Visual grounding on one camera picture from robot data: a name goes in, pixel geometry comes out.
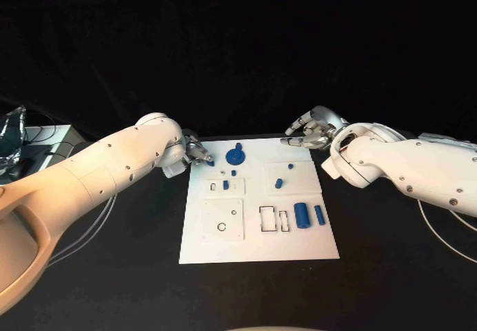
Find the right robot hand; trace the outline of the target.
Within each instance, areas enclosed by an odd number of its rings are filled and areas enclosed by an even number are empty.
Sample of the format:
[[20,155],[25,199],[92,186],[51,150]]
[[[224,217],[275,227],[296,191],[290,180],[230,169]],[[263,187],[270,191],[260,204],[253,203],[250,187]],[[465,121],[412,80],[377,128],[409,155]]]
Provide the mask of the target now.
[[331,142],[350,125],[347,120],[327,107],[315,106],[289,125],[286,137],[279,139],[285,146],[325,151]]

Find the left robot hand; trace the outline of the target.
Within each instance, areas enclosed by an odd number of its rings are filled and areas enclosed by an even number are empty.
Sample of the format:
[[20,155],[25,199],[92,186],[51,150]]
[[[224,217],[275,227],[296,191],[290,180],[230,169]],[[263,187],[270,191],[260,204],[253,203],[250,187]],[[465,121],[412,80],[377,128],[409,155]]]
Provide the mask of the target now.
[[203,147],[200,140],[191,135],[184,134],[184,159],[194,165],[205,164],[214,166],[213,156]]

